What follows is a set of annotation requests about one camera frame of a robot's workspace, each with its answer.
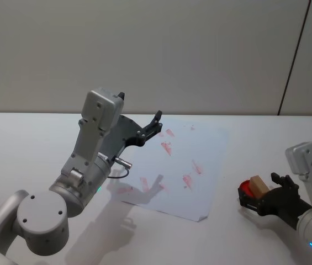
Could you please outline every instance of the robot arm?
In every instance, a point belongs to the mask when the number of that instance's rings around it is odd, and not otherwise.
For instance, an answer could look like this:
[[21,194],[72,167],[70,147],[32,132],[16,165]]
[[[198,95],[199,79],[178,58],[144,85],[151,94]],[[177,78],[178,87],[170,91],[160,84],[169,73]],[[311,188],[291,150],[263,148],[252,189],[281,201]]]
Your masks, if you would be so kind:
[[[312,142],[288,148],[285,152],[290,168],[299,175],[312,203]],[[303,201],[298,194],[298,185],[290,176],[280,177],[271,174],[272,181],[281,187],[272,189],[261,198],[256,199],[244,188],[243,182],[238,189],[240,204],[258,212],[258,215],[276,215],[290,227],[297,230],[299,237],[312,248],[312,205]]]
[[122,151],[131,145],[143,146],[161,131],[161,111],[141,128],[120,115],[123,105],[123,93],[116,96],[102,88],[90,91],[78,122],[75,148],[55,183],[37,194],[18,191],[1,205],[0,265],[15,265],[5,254],[17,235],[37,255],[60,251],[68,240],[68,218],[83,211],[108,178],[114,162],[131,168],[119,157]]

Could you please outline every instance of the wooden block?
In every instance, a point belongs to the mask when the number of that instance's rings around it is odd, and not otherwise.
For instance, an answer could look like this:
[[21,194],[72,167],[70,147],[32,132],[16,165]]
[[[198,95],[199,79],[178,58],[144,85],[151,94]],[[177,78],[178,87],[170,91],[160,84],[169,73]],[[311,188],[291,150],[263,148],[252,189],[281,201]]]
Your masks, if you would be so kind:
[[265,193],[270,190],[259,176],[254,176],[250,178],[249,189],[254,194],[254,197],[256,199],[260,199]]

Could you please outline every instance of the red marking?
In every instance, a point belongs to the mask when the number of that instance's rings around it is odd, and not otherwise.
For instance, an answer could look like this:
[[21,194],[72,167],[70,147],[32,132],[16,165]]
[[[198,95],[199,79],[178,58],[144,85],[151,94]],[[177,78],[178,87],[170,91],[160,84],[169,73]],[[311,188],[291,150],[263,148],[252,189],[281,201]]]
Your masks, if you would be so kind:
[[172,148],[171,148],[171,143],[170,142],[168,142],[168,143],[163,142],[163,143],[161,143],[161,146],[163,146],[163,148],[167,151],[167,153],[169,155],[172,155]]
[[169,189],[163,183],[160,183],[160,187],[164,189],[166,193],[169,193]]
[[196,164],[194,159],[192,159],[192,162],[193,162],[193,168],[194,168],[195,172],[198,173],[199,175],[201,175],[204,172],[203,169],[201,168],[201,166]]
[[169,136],[171,136],[171,137],[175,137],[175,136],[174,136],[174,133],[171,131],[171,129],[167,129],[167,130],[166,130],[166,133],[167,133]]
[[183,176],[183,180],[185,182],[185,184],[189,187],[189,189],[191,190],[191,186],[193,185],[193,180],[191,179],[191,177],[189,175],[184,175]]
[[141,180],[142,191],[148,192],[150,189],[149,189],[149,185],[147,184],[147,179],[144,177],[141,177],[140,180]]
[[132,187],[129,187],[129,188],[119,188],[117,193],[118,194],[123,194],[123,193],[126,193],[126,192],[131,192],[133,190]]

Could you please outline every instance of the red object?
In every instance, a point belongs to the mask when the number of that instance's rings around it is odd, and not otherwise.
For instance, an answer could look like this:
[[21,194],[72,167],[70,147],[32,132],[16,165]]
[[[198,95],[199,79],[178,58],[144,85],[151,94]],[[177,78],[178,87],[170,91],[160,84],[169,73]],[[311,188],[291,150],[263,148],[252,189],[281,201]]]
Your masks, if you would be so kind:
[[244,181],[242,184],[240,184],[239,188],[243,190],[246,195],[254,198],[254,194],[251,192],[249,188],[249,180]]

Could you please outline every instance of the white table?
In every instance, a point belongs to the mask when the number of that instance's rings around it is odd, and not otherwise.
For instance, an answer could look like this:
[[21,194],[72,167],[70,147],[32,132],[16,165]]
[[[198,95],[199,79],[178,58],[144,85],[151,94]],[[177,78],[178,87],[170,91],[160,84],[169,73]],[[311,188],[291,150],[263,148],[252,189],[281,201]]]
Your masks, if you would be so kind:
[[[146,125],[151,115],[128,115]],[[0,202],[18,189],[47,190],[71,154],[78,114],[0,114]],[[239,184],[259,174],[290,173],[284,151],[312,141],[312,117],[177,116],[227,128],[228,149],[209,217],[199,223],[120,202],[102,186],[83,213],[69,220],[70,238],[59,253],[40,257],[17,238],[7,256],[19,264],[299,264],[312,251],[275,216],[242,210]],[[308,200],[301,186],[300,194]],[[133,228],[125,226],[132,221]]]

